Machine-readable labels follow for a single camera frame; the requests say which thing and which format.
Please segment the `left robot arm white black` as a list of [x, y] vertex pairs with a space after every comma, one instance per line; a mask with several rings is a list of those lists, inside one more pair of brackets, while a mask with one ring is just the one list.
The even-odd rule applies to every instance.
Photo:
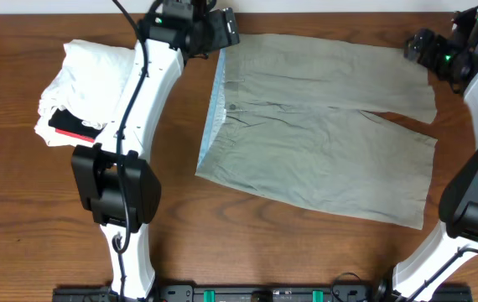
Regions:
[[71, 166], [83, 208], [107, 240], [113, 278], [105, 289], [70, 294], [81, 301], [153, 301], [149, 223], [161, 184], [149, 165], [158, 121], [186, 63], [238, 44], [231, 8], [210, 1], [155, 1], [138, 22], [134, 61], [119, 108], [92, 146], [78, 145]]

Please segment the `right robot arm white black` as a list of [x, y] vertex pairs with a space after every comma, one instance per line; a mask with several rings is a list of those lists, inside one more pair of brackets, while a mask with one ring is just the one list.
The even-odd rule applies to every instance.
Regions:
[[445, 38], [430, 29], [408, 39], [406, 59], [446, 81], [469, 108], [476, 150], [444, 189], [439, 222], [404, 261], [377, 286], [374, 301], [470, 301], [465, 286], [444, 281], [478, 255], [478, 6], [455, 12], [452, 34]]

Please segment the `khaki green shorts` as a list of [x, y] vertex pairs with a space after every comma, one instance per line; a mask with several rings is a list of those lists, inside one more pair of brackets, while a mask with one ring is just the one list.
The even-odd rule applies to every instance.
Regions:
[[292, 206], [421, 229], [434, 91], [400, 49], [244, 34], [221, 51], [196, 175]]

